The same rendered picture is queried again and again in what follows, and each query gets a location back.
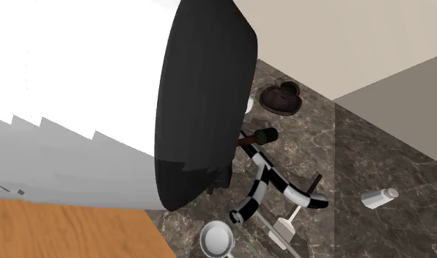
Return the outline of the dark brown heart-shaped dish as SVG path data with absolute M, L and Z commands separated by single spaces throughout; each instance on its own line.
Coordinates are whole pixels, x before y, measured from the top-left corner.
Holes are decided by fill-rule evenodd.
M 281 116 L 291 116 L 302 106 L 300 87 L 294 81 L 283 81 L 279 86 L 264 89 L 259 96 L 260 105 L 267 111 Z

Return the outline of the black and white checkered curved figure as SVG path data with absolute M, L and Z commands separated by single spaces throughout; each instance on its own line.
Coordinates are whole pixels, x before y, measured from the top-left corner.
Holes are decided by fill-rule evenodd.
M 329 201 L 322 193 L 307 193 L 295 187 L 276 169 L 255 143 L 241 145 L 244 152 L 257 165 L 254 183 L 247 197 L 229 212 L 229 218 L 235 225 L 242 225 L 258 210 L 269 183 L 293 204 L 310 209 L 327 208 Z

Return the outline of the silver round bowl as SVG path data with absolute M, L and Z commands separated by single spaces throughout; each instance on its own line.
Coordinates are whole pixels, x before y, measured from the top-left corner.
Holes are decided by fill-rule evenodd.
M 204 225 L 199 243 L 207 258 L 235 258 L 232 254 L 235 238 L 229 225 L 223 221 L 210 221 Z

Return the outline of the thin black stick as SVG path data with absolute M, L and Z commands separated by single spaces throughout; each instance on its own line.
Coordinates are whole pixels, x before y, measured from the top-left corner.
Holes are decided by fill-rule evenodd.
M 321 174 L 318 174 L 316 176 L 316 178 L 314 179 L 314 181 L 312 182 L 312 184 L 310 185 L 310 187 L 309 187 L 309 189 L 307 191 L 308 194 L 312 194 L 314 192 L 314 190 L 316 189 L 318 183 L 321 181 L 322 177 L 323 177 L 323 175 L 321 175 Z

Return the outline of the white bottle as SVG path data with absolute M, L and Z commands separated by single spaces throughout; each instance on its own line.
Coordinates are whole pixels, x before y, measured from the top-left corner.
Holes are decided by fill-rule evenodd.
M 366 192 L 361 195 L 361 202 L 365 207 L 375 209 L 397 198 L 399 192 L 395 188 L 385 188 L 377 191 Z

